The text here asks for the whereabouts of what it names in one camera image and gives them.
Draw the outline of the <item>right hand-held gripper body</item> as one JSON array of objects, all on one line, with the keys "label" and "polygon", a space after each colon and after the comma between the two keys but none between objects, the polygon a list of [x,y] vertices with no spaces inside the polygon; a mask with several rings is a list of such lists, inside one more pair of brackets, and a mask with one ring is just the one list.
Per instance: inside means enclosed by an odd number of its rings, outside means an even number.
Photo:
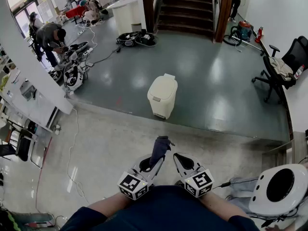
[{"label": "right hand-held gripper body", "polygon": [[211,191],[214,178],[194,156],[185,153],[174,153],[173,160],[180,174],[180,186],[191,195],[199,198]]}]

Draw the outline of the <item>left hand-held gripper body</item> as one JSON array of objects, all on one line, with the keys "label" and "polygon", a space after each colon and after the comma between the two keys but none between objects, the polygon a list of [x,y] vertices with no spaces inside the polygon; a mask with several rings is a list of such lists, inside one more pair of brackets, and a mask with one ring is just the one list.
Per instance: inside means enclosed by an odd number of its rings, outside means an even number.
[{"label": "left hand-held gripper body", "polygon": [[164,158],[150,165],[151,154],[142,156],[120,177],[117,186],[126,197],[137,200],[145,195],[152,186],[155,176],[158,174]]}]

